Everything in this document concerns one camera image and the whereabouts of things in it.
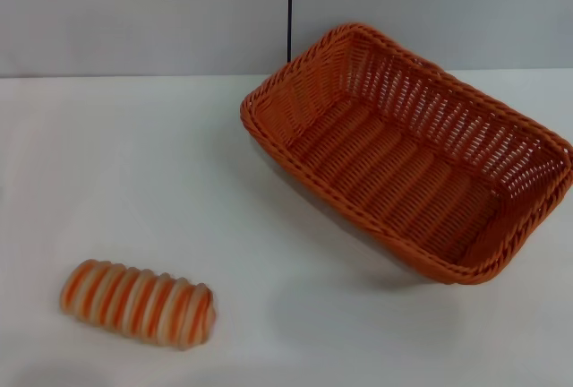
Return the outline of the orange striped toy bread loaf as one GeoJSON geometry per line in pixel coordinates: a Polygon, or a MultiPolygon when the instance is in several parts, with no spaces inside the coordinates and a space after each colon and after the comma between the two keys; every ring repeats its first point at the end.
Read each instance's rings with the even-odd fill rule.
{"type": "Polygon", "coordinates": [[[183,350],[206,343],[217,318],[214,293],[203,283],[93,259],[68,276],[59,305],[83,323],[183,350]]]}

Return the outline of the orange woven plastic basket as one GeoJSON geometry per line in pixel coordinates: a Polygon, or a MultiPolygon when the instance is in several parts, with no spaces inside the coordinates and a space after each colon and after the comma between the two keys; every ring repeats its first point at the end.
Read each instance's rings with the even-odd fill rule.
{"type": "Polygon", "coordinates": [[[492,280],[573,185],[573,145],[361,23],[242,102],[251,137],[421,275],[492,280]]]}

